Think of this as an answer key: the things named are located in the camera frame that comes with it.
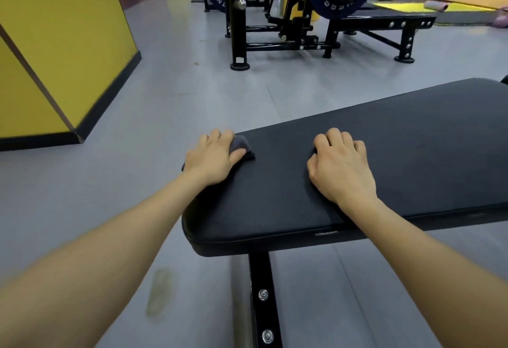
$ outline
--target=forearm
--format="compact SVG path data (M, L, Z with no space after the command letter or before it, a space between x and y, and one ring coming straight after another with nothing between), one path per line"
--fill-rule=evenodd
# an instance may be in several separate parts
M203 187L196 175L182 173L134 208L35 263L0 291L0 339L6 346L95 345Z
M508 346L505 281L379 200L345 212L386 258L444 347Z

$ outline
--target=finger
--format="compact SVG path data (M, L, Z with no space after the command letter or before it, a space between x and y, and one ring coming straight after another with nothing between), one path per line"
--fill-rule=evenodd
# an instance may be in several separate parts
M210 133L210 140L216 141L219 138L220 138L220 130L218 128L213 129L212 132Z
M307 161L307 170L309 171L309 177L315 174L316 167L318 166L318 155L313 154L312 157Z
M231 130L226 130L220 136L220 141L223 142L229 148L234 137L235 137L235 133L233 133Z
M354 141L354 145L356 152L367 159L367 148L365 147L365 143L363 141Z
M229 155L229 162L231 163L231 166L236 165L240 159L243 158L247 150L245 149L236 149Z
M204 144L206 144L207 140L208 140L207 134L203 134L202 136L199 137L198 146L203 146Z
M330 142L331 146L339 146L343 144L340 130L336 127L332 127L330 130L328 130L326 137L328 138L328 142Z
M314 138L314 147L316 147L317 150L329 146L330 142L328 142L328 138L326 138L324 134L318 134L316 138Z
M349 150L354 150L355 145L352 142L351 134L349 134L347 132L342 132L341 135L342 135L342 141L349 148Z

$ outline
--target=black baseboard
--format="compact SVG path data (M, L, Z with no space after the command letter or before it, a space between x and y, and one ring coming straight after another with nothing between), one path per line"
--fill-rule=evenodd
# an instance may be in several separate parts
M122 72L111 82L109 87L95 102L90 111L76 128L75 133L66 132L29 135L27 137L0 138L0 151L25 150L37 147L76 145L83 143L140 61L141 53L137 51L130 59L127 66L125 66Z
M37 147L77 145L78 135L72 132L29 135L27 137L11 137L0 139L0 151L26 150Z
M102 114L109 107L113 99L118 95L118 92L123 87L130 74L137 67L141 61L141 52L137 51L134 56L130 59L129 63L122 70L120 74L111 82L108 88L95 102L90 111L85 115L78 127L76 127L76 133L84 141L88 135L92 132L93 127L96 125Z

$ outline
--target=black leather bench pad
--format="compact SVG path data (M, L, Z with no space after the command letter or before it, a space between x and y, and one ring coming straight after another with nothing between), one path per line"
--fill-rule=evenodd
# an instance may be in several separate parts
M330 127L365 141L379 198L423 229L508 218L508 86L469 79L241 133L257 158L187 209L182 225L195 251L364 238L308 178L312 140Z

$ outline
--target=person's left hand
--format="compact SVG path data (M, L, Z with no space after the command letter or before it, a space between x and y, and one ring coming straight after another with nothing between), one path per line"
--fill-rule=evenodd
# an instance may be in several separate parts
M237 149L229 153L234 136L231 130L221 134L217 128L212 130L210 136L200 136L196 147L185 155L184 173L197 173L207 186L224 181L231 168L247 152L245 149Z

